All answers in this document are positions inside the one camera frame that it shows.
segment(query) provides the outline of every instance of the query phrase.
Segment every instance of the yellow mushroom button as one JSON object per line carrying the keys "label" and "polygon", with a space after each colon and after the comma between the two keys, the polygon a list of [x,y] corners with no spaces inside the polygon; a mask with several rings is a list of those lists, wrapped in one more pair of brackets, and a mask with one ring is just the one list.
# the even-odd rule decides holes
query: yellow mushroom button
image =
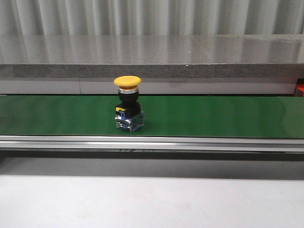
{"label": "yellow mushroom button", "polygon": [[137,76],[121,76],[114,80],[114,84],[121,87],[137,86],[142,80]]}

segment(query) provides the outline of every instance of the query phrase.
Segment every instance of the corrugated metal wall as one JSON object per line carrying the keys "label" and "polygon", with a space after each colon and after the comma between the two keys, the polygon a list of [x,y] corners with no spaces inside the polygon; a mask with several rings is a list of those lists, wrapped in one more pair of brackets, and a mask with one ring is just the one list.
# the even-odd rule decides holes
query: corrugated metal wall
{"label": "corrugated metal wall", "polygon": [[303,33],[304,0],[0,0],[0,35]]}

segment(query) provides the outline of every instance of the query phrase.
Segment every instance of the green conveyor belt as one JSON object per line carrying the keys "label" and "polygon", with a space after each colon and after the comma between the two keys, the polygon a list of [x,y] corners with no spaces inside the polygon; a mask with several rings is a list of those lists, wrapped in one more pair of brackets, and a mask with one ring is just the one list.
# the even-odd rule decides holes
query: green conveyor belt
{"label": "green conveyor belt", "polygon": [[2,135],[304,138],[303,97],[140,96],[145,126],[117,129],[116,95],[0,96]]}

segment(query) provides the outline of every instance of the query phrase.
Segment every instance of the red object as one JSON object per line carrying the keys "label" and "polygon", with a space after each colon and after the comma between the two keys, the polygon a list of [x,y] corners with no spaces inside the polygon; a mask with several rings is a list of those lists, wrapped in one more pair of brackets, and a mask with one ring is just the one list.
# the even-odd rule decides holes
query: red object
{"label": "red object", "polygon": [[302,91],[302,96],[304,96],[304,84],[297,84],[296,87]]}

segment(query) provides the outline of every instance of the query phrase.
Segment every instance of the aluminum rail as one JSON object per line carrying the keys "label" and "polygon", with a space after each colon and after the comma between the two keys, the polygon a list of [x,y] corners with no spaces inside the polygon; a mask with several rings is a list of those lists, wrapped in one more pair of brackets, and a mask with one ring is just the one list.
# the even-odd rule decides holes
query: aluminum rail
{"label": "aluminum rail", "polygon": [[304,139],[0,136],[0,150],[10,149],[137,149],[184,151],[304,152]]}

